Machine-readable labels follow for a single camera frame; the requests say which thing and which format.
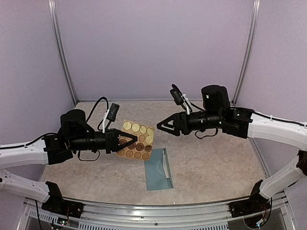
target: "cable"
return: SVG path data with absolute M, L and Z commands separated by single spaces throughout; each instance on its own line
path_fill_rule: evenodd
M 195 105 L 195 104 L 194 104 L 194 103 L 192 103 L 192 102 L 191 102 L 191 105 L 192 105 L 193 107 L 195 107 L 195 108 L 197 108 L 197 109 L 201 110 L 201 111 L 205 111 L 204 109 L 202 109 L 202 108 L 198 107 L 197 105 Z
M 269 219 L 271 217 L 271 213 L 272 213 L 272 206 L 273 206 L 273 198 L 271 197 L 271 207 L 270 207 L 269 216 L 268 216 L 268 218 L 265 220 L 265 222 L 260 227 L 264 226 L 269 221 Z
M 205 135 L 205 136 L 203 136 L 203 137 L 199 137 L 199 136 L 197 136 L 197 133 L 198 132 L 200 132 L 200 130 L 197 130 L 196 132 L 195 132 L 195 136 L 198 138 L 198 139 L 204 139 L 204 138 L 207 138 L 207 137 L 214 137 L 214 136 L 216 136 L 217 134 L 218 134 L 218 132 L 219 132 L 219 130 L 216 128 L 215 129 L 215 133 L 213 134 L 213 135 Z
M 8 147 L 0 147 L 0 150 L 9 150 L 9 149 L 15 149 L 15 148 L 21 148 L 21 147 L 26 147 L 29 145 L 32 145 L 33 143 L 37 142 L 41 138 L 48 136 L 48 135 L 56 135 L 57 133 L 45 133 L 41 135 L 40 137 L 36 138 L 35 140 L 30 141 L 29 143 L 26 143 L 25 145 L 15 145 L 15 146 L 8 146 Z
M 98 151 L 98 157 L 97 157 L 95 160 L 82 160 L 82 159 L 80 158 L 81 151 L 78 151 L 78 159 L 79 159 L 80 161 L 96 161 L 96 160 L 98 160 L 98 158 L 100 157 L 100 151 L 99 151 L 99 150 L 97 150 L 97 151 Z
M 35 201 L 35 204 L 36 204 L 36 212 L 37 212 L 38 224 L 39 224 L 40 230 L 43 230 L 43 228 L 42 228 L 42 223 L 40 222 L 40 218 L 39 218 L 39 212 L 38 212 L 38 204 L 37 204 L 37 200 L 34 200 L 34 201 Z
M 112 121 L 109 121 L 109 122 L 107 123 L 107 125 L 106 125 L 106 129 L 107 129 L 107 128 L 109 128 L 109 126 L 110 126 L 111 122 L 112 122 Z
M 249 229 L 260 229 L 260 228 L 262 228 L 262 227 L 269 221 L 269 219 L 270 219 L 270 216 L 271 216 L 271 213 L 272 213 L 272 205 L 273 205 L 273 198 L 271 197 L 270 212 L 269 212 L 269 215 L 268 215 L 268 217 L 267 217 L 267 209 L 266 209 L 266 207 L 264 207 L 265 215 L 262 217 L 262 219 L 265 220 L 265 221 L 264 221 L 264 223 L 263 223 L 262 225 L 255 226 L 255 227 L 250 227 L 250 226 L 248 226 L 247 223 L 245 222 L 245 220 L 248 219 L 248 218 L 246 218 L 246 219 L 243 219 L 243 222 L 244 222 L 245 226 L 248 227 Z
M 97 126 L 97 130 L 98 130 L 98 131 L 102 131 L 102 128 L 100 128 L 102 122 L 103 122 L 103 120 L 102 120 L 102 121 L 98 124 L 98 126 Z M 108 122 L 108 124 L 106 125 L 106 128 L 105 128 L 105 129 L 109 128 L 111 122 L 112 122 L 112 121 L 109 121 L 109 122 Z
M 275 118 L 275 117 L 271 118 L 270 116 L 266 116 L 266 115 L 263 115 L 263 114 L 260 114 L 260 113 L 257 113 L 257 112 L 253 112 L 253 113 L 256 114 L 256 115 L 262 116 L 264 118 L 267 118 L 267 119 L 272 119 L 273 121 L 280 121 L 280 122 L 295 124 L 295 125 L 299 125 L 299 126 L 303 126 L 303 127 L 305 126 L 304 124 L 299 123 L 297 121 L 283 120 L 283 119 L 279 119 L 279 118 Z
M 98 101 L 96 101 L 96 103 L 94 104 L 94 106 L 92 107 L 92 110 L 90 112 L 90 114 L 88 115 L 87 119 L 86 119 L 86 122 L 88 122 L 88 120 L 91 118 L 95 108 L 97 107 L 98 103 L 101 101 L 101 100 L 105 100 L 106 101 L 106 110 L 109 109 L 109 101 L 107 100 L 106 97 L 101 97 L 98 99 Z

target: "beige tabletop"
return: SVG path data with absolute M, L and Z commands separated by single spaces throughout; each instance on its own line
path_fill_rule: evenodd
M 155 125 L 182 111 L 172 101 L 116 102 L 120 105 L 116 122 L 123 120 Z M 88 116 L 94 103 L 78 103 Z M 100 103 L 89 124 L 96 129 L 105 113 Z M 171 205 L 219 201 L 247 196 L 255 182 L 264 178 L 259 162 L 248 140 L 223 134 L 197 139 L 194 133 L 175 137 L 154 131 L 153 148 L 166 148 L 173 189 L 147 191 L 144 162 L 105 154 L 95 162 L 79 161 L 76 156 L 62 164 L 46 167 L 41 181 L 58 184 L 62 195 L 82 200 L 131 205 Z M 94 159 L 90 151 L 83 159 Z

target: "round sticker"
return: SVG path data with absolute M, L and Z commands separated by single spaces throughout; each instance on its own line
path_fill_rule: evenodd
M 128 145 L 128 149 L 132 150 L 135 148 L 135 143 L 132 143 L 131 145 Z
M 120 151 L 117 152 L 117 154 L 119 156 L 123 156 L 125 154 L 125 151 L 123 149 L 121 149 Z
M 146 127 L 145 127 L 145 126 L 141 126 L 140 132 L 141 132 L 142 134 L 145 134 L 146 131 L 147 131 Z
M 138 132 L 139 130 L 140 130 L 140 126 L 139 126 L 138 124 L 133 124 L 133 125 L 132 125 L 132 131 L 133 131 L 133 132 L 136 133 L 136 132 Z
M 142 143 L 138 143 L 137 145 L 136 145 L 136 150 L 137 151 L 142 151 L 144 149 L 144 145 L 142 144 Z
M 132 157 L 133 156 L 133 152 L 131 150 L 126 152 L 126 156 L 127 157 Z
M 154 130 L 152 128 L 148 128 L 147 133 L 148 133 L 149 136 L 152 137 L 154 135 Z
M 151 145 L 146 145 L 144 150 L 145 150 L 145 152 L 150 152 L 152 150 L 152 148 L 153 147 Z
M 147 160 L 149 158 L 149 154 L 148 153 L 144 153 L 142 158 L 143 158 L 143 160 Z
M 146 138 L 146 143 L 147 144 L 151 144 L 153 142 L 153 138 L 151 137 L 151 136 L 148 136 L 147 138 Z
M 144 136 L 144 135 L 140 135 L 140 136 L 139 136 L 139 141 L 140 141 L 140 142 L 145 141 L 145 136 Z
M 126 121 L 124 124 L 123 124 L 123 128 L 125 130 L 129 130 L 131 129 L 131 123 L 129 121 Z
M 142 154 L 141 154 L 140 152 L 134 153 L 134 157 L 135 157 L 136 159 L 140 158 L 141 155 L 142 155 Z

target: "lavender backdrop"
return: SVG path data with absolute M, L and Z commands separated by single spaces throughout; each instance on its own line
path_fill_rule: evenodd
M 222 84 L 232 96 L 253 0 L 57 1 L 71 77 L 80 100 L 192 99 Z
M 307 2 L 261 1 L 258 28 L 238 105 L 266 114 L 307 121 Z M 257 140 L 271 173 L 285 166 L 297 149 Z M 286 189 L 299 230 L 307 225 L 307 180 Z
M 47 1 L 0 1 L 0 144 L 57 131 L 73 107 L 61 69 Z M 9 169 L 37 180 L 42 166 Z M 0 229 L 12 230 L 23 197 L 0 193 Z

